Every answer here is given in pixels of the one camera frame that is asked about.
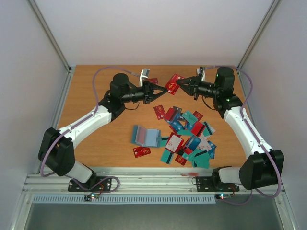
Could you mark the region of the teal card holder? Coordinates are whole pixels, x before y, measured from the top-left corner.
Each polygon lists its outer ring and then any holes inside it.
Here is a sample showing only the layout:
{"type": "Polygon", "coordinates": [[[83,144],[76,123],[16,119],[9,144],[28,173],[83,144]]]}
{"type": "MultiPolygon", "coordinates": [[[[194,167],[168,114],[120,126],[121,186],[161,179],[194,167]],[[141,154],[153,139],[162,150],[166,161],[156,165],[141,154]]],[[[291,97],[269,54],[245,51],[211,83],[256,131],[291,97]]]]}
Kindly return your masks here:
{"type": "Polygon", "coordinates": [[[145,144],[139,145],[135,142],[138,127],[140,127],[140,126],[135,125],[133,127],[131,143],[138,145],[138,146],[142,146],[142,147],[158,148],[159,147],[158,141],[161,140],[161,130],[159,130],[159,129],[147,129],[145,144]]]}

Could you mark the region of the white card floral print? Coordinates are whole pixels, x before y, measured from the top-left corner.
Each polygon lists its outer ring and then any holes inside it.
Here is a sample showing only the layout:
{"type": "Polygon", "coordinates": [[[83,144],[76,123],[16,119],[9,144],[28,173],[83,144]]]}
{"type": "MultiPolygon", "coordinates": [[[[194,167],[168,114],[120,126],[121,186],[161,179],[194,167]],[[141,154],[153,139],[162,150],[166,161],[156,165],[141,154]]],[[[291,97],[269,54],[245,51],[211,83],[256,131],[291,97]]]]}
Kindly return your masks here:
{"type": "Polygon", "coordinates": [[[167,141],[165,148],[168,151],[175,153],[182,146],[183,142],[184,139],[182,139],[181,137],[178,137],[177,135],[172,135],[167,141]]]}

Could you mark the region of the white card red circle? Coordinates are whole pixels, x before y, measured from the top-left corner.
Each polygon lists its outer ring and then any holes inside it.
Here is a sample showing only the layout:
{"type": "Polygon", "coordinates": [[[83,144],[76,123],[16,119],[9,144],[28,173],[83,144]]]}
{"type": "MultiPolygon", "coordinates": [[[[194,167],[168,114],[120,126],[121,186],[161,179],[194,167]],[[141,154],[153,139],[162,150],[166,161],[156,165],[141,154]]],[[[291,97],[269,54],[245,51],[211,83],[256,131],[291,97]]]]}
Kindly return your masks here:
{"type": "Polygon", "coordinates": [[[135,142],[139,145],[144,145],[146,140],[147,129],[139,126],[136,133],[135,142]]]}

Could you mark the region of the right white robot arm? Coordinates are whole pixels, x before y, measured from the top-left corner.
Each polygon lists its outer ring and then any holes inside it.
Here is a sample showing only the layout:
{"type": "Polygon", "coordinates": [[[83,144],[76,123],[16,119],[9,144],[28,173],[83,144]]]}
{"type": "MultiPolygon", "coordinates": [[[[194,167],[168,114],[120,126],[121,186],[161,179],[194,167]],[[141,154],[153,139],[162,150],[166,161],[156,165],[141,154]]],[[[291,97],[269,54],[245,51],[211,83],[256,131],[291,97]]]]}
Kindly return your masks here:
{"type": "Polygon", "coordinates": [[[244,150],[246,161],[241,167],[221,167],[213,170],[212,184],[219,191],[223,185],[239,184],[247,190],[277,186],[276,197],[282,189],[281,174],[284,155],[274,150],[252,124],[242,102],[234,94],[234,68],[216,66],[213,83],[205,82],[205,68],[200,67],[197,76],[177,80],[180,88],[195,100],[199,96],[212,98],[214,109],[232,128],[244,150]]]}

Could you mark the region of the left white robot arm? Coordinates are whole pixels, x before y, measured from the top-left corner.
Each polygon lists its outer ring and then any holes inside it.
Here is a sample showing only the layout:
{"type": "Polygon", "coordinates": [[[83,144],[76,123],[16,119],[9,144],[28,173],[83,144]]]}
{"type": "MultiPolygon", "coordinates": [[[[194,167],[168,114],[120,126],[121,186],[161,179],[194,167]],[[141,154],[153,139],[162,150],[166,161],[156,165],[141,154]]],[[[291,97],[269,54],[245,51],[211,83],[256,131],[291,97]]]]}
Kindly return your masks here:
{"type": "Polygon", "coordinates": [[[110,89],[92,111],[66,127],[50,127],[45,131],[38,153],[41,176],[45,176],[44,167],[47,166],[52,174],[71,178],[84,191],[95,189],[100,184],[96,173],[75,159],[75,148],[97,129],[119,117],[126,109],[125,103],[142,101],[149,104],[166,92],[166,88],[149,81],[137,87],[126,74],[116,74],[110,89]]]}

